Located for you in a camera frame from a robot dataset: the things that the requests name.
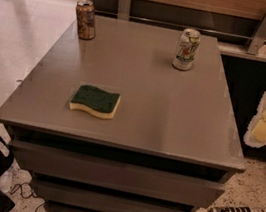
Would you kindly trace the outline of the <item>green and yellow sponge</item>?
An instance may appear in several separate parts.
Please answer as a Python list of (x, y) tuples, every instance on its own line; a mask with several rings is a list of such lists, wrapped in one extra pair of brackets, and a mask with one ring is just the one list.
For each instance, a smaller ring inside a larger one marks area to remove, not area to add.
[(79, 87), (69, 107), (71, 110), (81, 110), (99, 119), (113, 119), (119, 106), (120, 94), (107, 92), (95, 86)]

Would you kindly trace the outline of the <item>white green soda can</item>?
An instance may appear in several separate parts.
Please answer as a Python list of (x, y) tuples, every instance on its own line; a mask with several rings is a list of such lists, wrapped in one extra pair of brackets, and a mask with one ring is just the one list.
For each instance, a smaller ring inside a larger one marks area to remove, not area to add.
[(186, 71), (193, 66), (195, 54), (201, 42), (200, 36), (200, 32), (191, 28), (183, 30), (180, 34), (172, 64), (176, 69)]

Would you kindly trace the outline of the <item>orange soda can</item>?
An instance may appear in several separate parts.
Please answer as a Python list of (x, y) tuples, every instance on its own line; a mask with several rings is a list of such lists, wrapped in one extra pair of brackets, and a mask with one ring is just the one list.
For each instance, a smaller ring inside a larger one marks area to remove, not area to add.
[(76, 9), (77, 34), (81, 39), (95, 38), (95, 7), (90, 0), (78, 0)]

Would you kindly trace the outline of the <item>grey drawer cabinet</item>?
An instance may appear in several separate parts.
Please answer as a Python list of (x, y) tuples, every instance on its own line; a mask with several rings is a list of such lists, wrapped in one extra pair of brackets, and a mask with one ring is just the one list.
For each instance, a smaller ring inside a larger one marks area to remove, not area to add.
[[(0, 107), (0, 122), (47, 212), (195, 212), (244, 169), (217, 41), (172, 66), (173, 29), (99, 17), (69, 27)], [(119, 93), (113, 119), (69, 104), (82, 85)]]

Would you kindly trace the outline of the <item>right metal bracket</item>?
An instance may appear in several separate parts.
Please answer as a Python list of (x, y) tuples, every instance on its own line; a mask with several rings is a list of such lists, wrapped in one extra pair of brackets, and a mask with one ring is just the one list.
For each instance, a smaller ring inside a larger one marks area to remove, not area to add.
[(254, 34), (250, 37), (246, 44), (246, 50), (249, 55), (257, 55), (259, 49), (264, 45), (266, 41), (266, 11), (261, 21), (259, 22)]

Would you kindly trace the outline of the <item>metal bracket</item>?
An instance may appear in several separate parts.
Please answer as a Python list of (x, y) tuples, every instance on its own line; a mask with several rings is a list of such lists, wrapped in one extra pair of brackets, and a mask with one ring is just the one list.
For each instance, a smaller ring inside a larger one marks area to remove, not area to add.
[(118, 0), (118, 19), (128, 21), (130, 18), (131, 0)]
[(257, 55), (259, 49), (264, 45), (266, 41), (266, 11), (261, 21), (259, 22), (254, 34), (250, 37), (246, 44), (246, 50), (249, 55)]

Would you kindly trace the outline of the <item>left metal bracket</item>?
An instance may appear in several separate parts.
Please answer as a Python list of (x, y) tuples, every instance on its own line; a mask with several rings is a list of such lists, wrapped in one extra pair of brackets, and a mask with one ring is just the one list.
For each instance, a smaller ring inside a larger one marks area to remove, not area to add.
[(128, 21), (130, 18), (131, 0), (118, 0), (118, 19)]

